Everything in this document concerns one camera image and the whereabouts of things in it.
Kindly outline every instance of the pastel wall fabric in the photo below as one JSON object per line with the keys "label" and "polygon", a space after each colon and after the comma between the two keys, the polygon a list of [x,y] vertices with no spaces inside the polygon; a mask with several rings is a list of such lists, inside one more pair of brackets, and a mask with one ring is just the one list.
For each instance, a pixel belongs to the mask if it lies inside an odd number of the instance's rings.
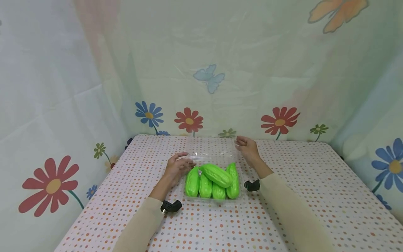
{"label": "pastel wall fabric", "polygon": [[0,251],[51,252],[134,132],[72,2],[2,1],[0,19]]}
{"label": "pastel wall fabric", "polygon": [[1,2],[0,248],[52,251],[139,133],[328,142],[403,221],[401,17],[393,0]]}
{"label": "pastel wall fabric", "polygon": [[403,221],[401,2],[75,3],[132,131],[328,142]]}

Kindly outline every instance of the blue flower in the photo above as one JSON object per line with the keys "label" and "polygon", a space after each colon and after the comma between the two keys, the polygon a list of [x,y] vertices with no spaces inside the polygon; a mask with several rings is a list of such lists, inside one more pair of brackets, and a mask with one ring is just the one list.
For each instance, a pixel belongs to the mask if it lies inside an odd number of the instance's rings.
{"label": "blue flower", "polygon": [[94,194],[97,192],[98,186],[97,185],[93,185],[92,188],[89,188],[87,191],[87,198],[90,200],[92,198],[92,196],[94,196]]}
{"label": "blue flower", "polygon": [[169,135],[168,131],[162,131],[160,130],[160,132],[158,132],[157,135]]}
{"label": "blue flower", "polygon": [[127,140],[127,146],[125,146],[125,150],[130,145],[131,141],[133,141],[133,137],[131,137],[131,138],[129,138],[129,140]]}
{"label": "blue flower", "polygon": [[386,149],[379,148],[375,153],[386,162],[372,161],[372,167],[383,171],[375,178],[375,181],[382,182],[386,178],[385,188],[387,190],[392,188],[393,181],[395,181],[397,189],[403,192],[403,183],[400,180],[403,179],[403,168],[402,163],[399,162],[403,158],[402,140],[400,138],[395,139],[393,142],[393,151],[390,146],[386,146]]}
{"label": "blue flower", "polygon": [[138,102],[136,102],[136,106],[137,106],[137,112],[136,112],[136,116],[137,117],[144,117],[143,119],[141,119],[142,123],[147,123],[148,122],[148,126],[150,128],[155,126],[159,126],[158,123],[163,123],[164,120],[162,119],[157,119],[158,117],[163,116],[162,113],[160,113],[160,111],[162,110],[161,107],[155,107],[155,103],[151,103],[150,104],[150,109],[147,109],[147,104],[145,101],[142,102],[143,106],[141,104],[139,104]]}
{"label": "blue flower", "polygon": [[392,208],[388,205],[388,202],[384,201],[383,198],[382,198],[382,196],[381,196],[380,194],[378,194],[376,197],[377,197],[377,198],[379,199],[379,201],[385,206],[386,209],[392,210]]}

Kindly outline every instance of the polka dot tablecloth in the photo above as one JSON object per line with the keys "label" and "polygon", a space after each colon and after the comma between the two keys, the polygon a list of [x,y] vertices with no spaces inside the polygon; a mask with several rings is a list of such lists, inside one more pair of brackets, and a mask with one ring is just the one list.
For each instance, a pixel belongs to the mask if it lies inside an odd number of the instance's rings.
{"label": "polka dot tablecloth", "polygon": [[[211,153],[233,150],[233,141],[208,139]],[[187,137],[138,135],[57,247],[57,252],[112,251],[176,152],[189,150]],[[258,140],[264,161],[320,219],[336,251],[403,251],[403,226],[325,143]],[[239,155],[242,181],[257,174]],[[296,251],[281,219],[259,192],[243,192],[236,204],[188,201],[183,188],[168,200],[183,208],[167,216],[150,240],[149,252]]]}

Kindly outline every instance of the person's left hand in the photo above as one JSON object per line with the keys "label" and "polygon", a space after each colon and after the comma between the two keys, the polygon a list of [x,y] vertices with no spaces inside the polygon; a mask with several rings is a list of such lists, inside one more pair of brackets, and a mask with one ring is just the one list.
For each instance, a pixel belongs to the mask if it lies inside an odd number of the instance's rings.
{"label": "person's left hand", "polygon": [[168,159],[163,177],[166,177],[171,181],[170,187],[176,186],[180,178],[187,174],[196,165],[191,159],[178,159],[187,155],[187,152],[176,153],[170,159]]}

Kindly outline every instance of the plastic container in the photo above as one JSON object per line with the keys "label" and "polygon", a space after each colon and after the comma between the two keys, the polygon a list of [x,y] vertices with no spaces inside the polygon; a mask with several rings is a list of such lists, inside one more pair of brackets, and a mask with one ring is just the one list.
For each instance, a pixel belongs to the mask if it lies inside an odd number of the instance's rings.
{"label": "plastic container", "polygon": [[[197,166],[204,164],[214,164],[225,170],[230,163],[236,163],[237,151],[234,147],[233,139],[223,138],[210,138],[210,137],[188,137],[186,140],[185,151],[189,153],[187,158],[196,162]],[[243,198],[243,181],[241,179],[241,170],[237,165],[237,172],[239,174],[239,196],[236,199],[230,199],[228,196],[225,200],[217,200],[213,198],[201,198],[198,194],[197,197],[188,197],[185,194],[186,176],[183,176],[179,183],[182,198],[188,201],[198,201],[217,204],[234,204]]]}

